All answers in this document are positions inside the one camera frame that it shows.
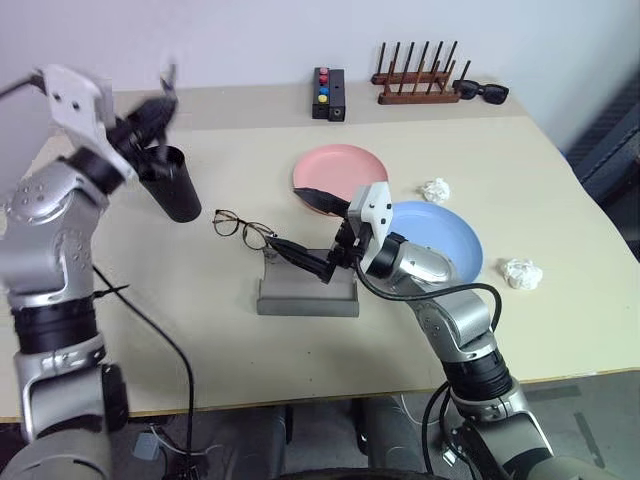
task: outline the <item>black cup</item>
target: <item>black cup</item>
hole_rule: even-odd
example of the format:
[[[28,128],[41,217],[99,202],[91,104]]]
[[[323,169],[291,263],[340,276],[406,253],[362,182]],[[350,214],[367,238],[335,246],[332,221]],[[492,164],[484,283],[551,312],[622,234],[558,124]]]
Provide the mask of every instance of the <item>black cup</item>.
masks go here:
[[[193,188],[184,154],[176,147],[165,146],[166,159],[160,160],[160,147],[145,149],[147,166],[140,183],[149,191],[171,220],[186,223],[198,218],[202,211],[198,194]]]

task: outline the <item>crumpled paper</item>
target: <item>crumpled paper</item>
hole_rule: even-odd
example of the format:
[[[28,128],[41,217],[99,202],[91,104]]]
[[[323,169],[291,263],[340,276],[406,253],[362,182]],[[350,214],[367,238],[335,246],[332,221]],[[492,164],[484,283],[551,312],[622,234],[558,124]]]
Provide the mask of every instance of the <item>crumpled paper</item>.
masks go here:
[[[531,260],[513,258],[501,265],[504,279],[511,288],[534,290],[542,280],[542,269]]]
[[[449,184],[439,177],[425,183],[420,187],[420,192],[427,202],[432,202],[438,205],[449,200],[449,197],[451,196],[451,188],[449,187]]]

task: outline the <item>blue plate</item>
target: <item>blue plate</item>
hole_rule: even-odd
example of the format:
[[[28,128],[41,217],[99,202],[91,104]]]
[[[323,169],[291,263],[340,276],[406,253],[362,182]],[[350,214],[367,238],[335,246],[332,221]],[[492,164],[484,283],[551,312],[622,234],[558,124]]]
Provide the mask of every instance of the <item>blue plate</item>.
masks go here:
[[[391,231],[447,255],[465,283],[473,282],[482,270],[482,245],[476,232],[446,208],[427,202],[396,203]]]

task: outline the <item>black box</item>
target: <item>black box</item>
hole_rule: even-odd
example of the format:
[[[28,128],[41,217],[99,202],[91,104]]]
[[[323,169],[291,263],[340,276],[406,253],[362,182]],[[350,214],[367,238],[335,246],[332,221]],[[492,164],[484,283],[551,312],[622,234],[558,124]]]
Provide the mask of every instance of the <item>black box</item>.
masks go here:
[[[320,67],[313,73],[313,103],[311,117],[330,122],[344,122],[346,114],[344,92],[344,70],[328,70],[328,82],[320,83]],[[326,92],[327,102],[320,102],[319,96]]]

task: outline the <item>wooden rack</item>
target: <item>wooden rack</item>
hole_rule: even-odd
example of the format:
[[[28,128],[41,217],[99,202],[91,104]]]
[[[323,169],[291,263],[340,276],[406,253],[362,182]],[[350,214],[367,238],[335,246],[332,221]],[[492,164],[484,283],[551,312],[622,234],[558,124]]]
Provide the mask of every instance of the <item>wooden rack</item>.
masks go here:
[[[378,96],[378,103],[380,105],[406,105],[406,104],[426,104],[426,103],[455,103],[460,100],[460,94],[454,90],[447,90],[447,85],[453,73],[453,69],[456,65],[456,61],[453,59],[453,54],[458,46],[458,42],[454,42],[447,62],[442,70],[440,69],[440,53],[442,52],[442,46],[444,42],[438,44],[435,57],[431,68],[428,71],[424,71],[425,58],[427,50],[429,49],[429,42],[426,42],[422,49],[422,55],[418,64],[417,71],[409,72],[409,65],[411,63],[411,55],[413,54],[413,48],[415,42],[411,42],[409,47],[409,53],[404,64],[402,73],[396,73],[396,63],[398,61],[398,53],[400,52],[400,42],[396,43],[395,52],[393,58],[389,62],[389,70],[387,73],[382,73],[382,63],[384,61],[384,52],[386,43],[382,44],[380,49],[380,58],[378,60],[378,71],[371,77],[371,83],[374,85],[384,85],[384,90]],[[460,80],[463,80],[469,69],[471,61],[467,61]],[[424,90],[418,90],[418,85],[427,85]],[[391,89],[391,85],[399,85],[398,90]],[[408,90],[404,90],[405,86],[413,87]]]

